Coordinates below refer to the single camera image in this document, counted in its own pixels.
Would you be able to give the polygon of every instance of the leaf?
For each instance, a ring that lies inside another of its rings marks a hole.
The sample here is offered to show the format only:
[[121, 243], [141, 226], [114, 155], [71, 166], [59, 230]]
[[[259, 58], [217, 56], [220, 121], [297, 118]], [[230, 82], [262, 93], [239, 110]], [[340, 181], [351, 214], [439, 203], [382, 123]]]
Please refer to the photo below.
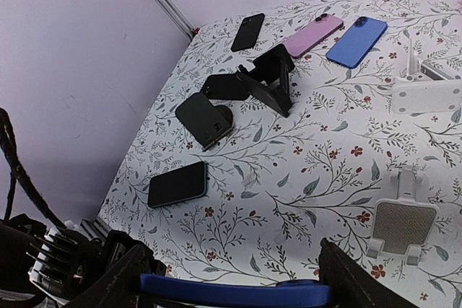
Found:
[[437, 289], [438, 291], [443, 292], [444, 295], [446, 296], [446, 293], [445, 293], [445, 291], [443, 290], [442, 286], [441, 286], [440, 283], [438, 283], [435, 279], [430, 279], [428, 282], [429, 282], [430, 284], [432, 284], [432, 285], [435, 287], [435, 289]]
[[218, 268], [213, 268], [213, 267], [205, 267], [205, 269], [202, 270], [203, 272], [211, 273], [211, 272], [218, 272]]
[[437, 157], [435, 157], [435, 156], [433, 156], [433, 155], [429, 155], [429, 156], [424, 157], [424, 160], [425, 160], [426, 162], [430, 162], [430, 161], [432, 161], [432, 160], [440, 161]]
[[263, 128], [260, 126], [258, 131], [255, 133], [255, 136], [253, 137], [253, 142], [258, 142], [260, 141], [261, 134], [263, 133]]
[[308, 218], [310, 218], [311, 224], [316, 227], [316, 221], [318, 220], [318, 217], [312, 211], [305, 211], [305, 214]]
[[343, 122], [341, 122], [341, 124], [339, 126], [337, 126], [332, 131], [335, 131], [335, 132], [338, 133], [339, 131], [345, 130], [346, 128], [348, 128], [348, 122], [346, 120], [344, 120]]
[[251, 191], [243, 191], [240, 198], [255, 198], [259, 193], [252, 193]]
[[234, 168], [236, 169], [237, 173], [244, 179], [243, 169], [241, 169], [238, 165], [234, 165]]
[[453, 308], [461, 308], [462, 293], [456, 289], [456, 297], [454, 297]]
[[350, 205], [353, 206], [359, 206], [359, 205], [364, 205], [370, 201], [371, 198], [360, 198], [359, 200], [353, 201], [350, 203]]
[[373, 164], [372, 164], [372, 181], [375, 182], [380, 177], [380, 170], [379, 170], [375, 160], [374, 159], [372, 159], [372, 160], [374, 161]]
[[436, 249], [436, 253], [438, 254], [438, 256], [440, 256], [441, 260], [443, 261], [449, 260], [449, 254], [446, 250], [441, 248], [439, 245], [435, 245], [434, 247]]
[[337, 79], [337, 77], [336, 77], [335, 79], [329, 79], [327, 82], [324, 82], [324, 84], [332, 83], [332, 82], [334, 82], [336, 79]]
[[276, 185], [280, 188], [284, 187], [289, 181], [289, 175], [290, 175], [290, 172], [286, 175], [286, 177], [282, 178], [282, 180], [280, 180]]
[[252, 258], [250, 259], [250, 266], [255, 272], [258, 272], [258, 273], [261, 272], [261, 269], [258, 267], [257, 262], [255, 261], [255, 258], [253, 257], [253, 254], [252, 254]]
[[315, 192], [316, 190], [316, 187], [318, 186], [318, 183], [319, 183], [319, 177], [317, 180], [314, 180], [312, 181], [310, 184], [308, 184], [304, 189], [303, 189], [303, 193], [305, 195], [311, 195]]
[[461, 108], [458, 108], [456, 111], [454, 111], [453, 115], [450, 118], [454, 123], [459, 123], [461, 120]]

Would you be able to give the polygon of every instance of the table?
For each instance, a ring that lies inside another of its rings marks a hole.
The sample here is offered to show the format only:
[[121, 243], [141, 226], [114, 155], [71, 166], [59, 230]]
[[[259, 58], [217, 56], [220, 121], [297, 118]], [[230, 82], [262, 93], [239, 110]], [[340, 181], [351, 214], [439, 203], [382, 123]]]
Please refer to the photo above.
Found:
[[[461, 109], [391, 112], [394, 76], [406, 67], [408, 38], [448, 74], [462, 67], [461, 0], [314, 0], [263, 11], [257, 45], [230, 51], [243, 16], [202, 27], [178, 62], [131, 145], [99, 217], [148, 244], [172, 276], [268, 285], [317, 278], [320, 240], [328, 237], [377, 280], [420, 307], [460, 307], [462, 252]], [[388, 31], [361, 65], [326, 60], [341, 28], [295, 60], [294, 106], [282, 118], [258, 100], [214, 102], [235, 129], [203, 152], [175, 108], [210, 74], [232, 73], [320, 14], [385, 20]], [[207, 197], [150, 209], [149, 179], [199, 160], [209, 165]], [[373, 206], [396, 194], [387, 174], [405, 164], [428, 177], [419, 201], [440, 207], [418, 267], [365, 257]]]

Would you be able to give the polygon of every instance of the white phone stand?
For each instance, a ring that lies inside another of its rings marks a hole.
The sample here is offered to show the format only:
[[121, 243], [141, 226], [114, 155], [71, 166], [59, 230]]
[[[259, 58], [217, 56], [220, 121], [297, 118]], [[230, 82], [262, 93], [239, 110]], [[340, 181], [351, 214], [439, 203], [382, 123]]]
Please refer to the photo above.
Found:
[[406, 76], [392, 87], [393, 111], [399, 114], [447, 112], [459, 108], [462, 79], [451, 77], [419, 58], [409, 39]]
[[438, 207], [416, 202], [417, 185], [423, 177], [412, 167], [395, 170], [398, 198], [383, 198], [375, 204], [372, 234], [366, 256], [377, 258], [388, 253], [406, 258], [407, 265], [418, 265], [422, 247], [435, 224]]

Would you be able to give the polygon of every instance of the phone holder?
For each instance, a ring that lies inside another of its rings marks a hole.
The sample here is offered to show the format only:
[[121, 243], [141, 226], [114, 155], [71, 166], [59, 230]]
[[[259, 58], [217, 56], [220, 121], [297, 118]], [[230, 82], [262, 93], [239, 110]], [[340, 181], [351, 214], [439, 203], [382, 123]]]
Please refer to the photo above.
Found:
[[295, 65], [284, 45], [279, 44], [253, 61], [248, 71], [239, 66], [235, 74], [211, 75], [201, 93], [212, 100], [245, 100], [251, 94], [283, 117], [289, 116], [293, 103], [289, 96], [289, 72]]
[[462, 100], [462, 79], [449, 76], [419, 54], [409, 39], [405, 76], [397, 76], [392, 87], [393, 111], [398, 114], [447, 112]]
[[202, 93], [192, 94], [176, 108], [175, 115], [204, 151], [232, 129], [231, 110], [223, 105], [213, 106]]
[[431, 203], [416, 202], [416, 189], [423, 177], [412, 167], [395, 170], [391, 176], [398, 198], [383, 198], [375, 204], [372, 234], [366, 255], [401, 255], [407, 265], [418, 265], [422, 247], [427, 243], [438, 213]]

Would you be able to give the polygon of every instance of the floral tablecloth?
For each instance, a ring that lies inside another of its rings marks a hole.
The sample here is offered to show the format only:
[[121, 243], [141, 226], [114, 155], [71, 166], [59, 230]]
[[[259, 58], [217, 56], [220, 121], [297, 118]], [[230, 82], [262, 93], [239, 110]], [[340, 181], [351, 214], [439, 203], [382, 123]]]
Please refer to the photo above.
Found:
[[[448, 74], [462, 68], [461, 0], [314, 0], [263, 11], [256, 47], [230, 51], [244, 16], [202, 27], [144, 120], [99, 216], [146, 242], [172, 276], [268, 285], [317, 278], [328, 237], [378, 281], [420, 307], [460, 307], [462, 252], [461, 109], [391, 112], [394, 76], [404, 74], [408, 39]], [[388, 30], [357, 69], [326, 60], [335, 32], [295, 61], [294, 103], [282, 118], [258, 100], [215, 102], [234, 114], [234, 131], [203, 152], [175, 108], [210, 74], [231, 73], [320, 14], [384, 20]], [[147, 206], [149, 179], [203, 160], [207, 196]], [[440, 207], [418, 267], [371, 260], [365, 250], [377, 199], [396, 195], [387, 174], [415, 165], [430, 182], [418, 200]]]

